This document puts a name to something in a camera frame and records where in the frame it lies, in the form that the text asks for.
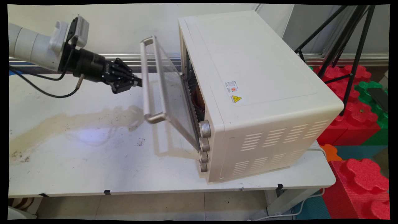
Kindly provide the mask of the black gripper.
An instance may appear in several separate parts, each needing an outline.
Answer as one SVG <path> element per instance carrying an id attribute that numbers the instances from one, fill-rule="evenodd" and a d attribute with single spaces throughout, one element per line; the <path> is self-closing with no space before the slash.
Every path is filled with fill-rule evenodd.
<path id="1" fill-rule="evenodd" d="M 112 66 L 114 74 L 125 78 L 116 81 L 116 77 L 112 74 Z M 67 47 L 63 50 L 60 71 L 71 72 L 75 77 L 84 74 L 86 80 L 110 84 L 114 94 L 128 91 L 132 87 L 142 87 L 142 79 L 137 78 L 131 68 L 120 58 L 111 62 L 104 56 L 84 49 Z"/>

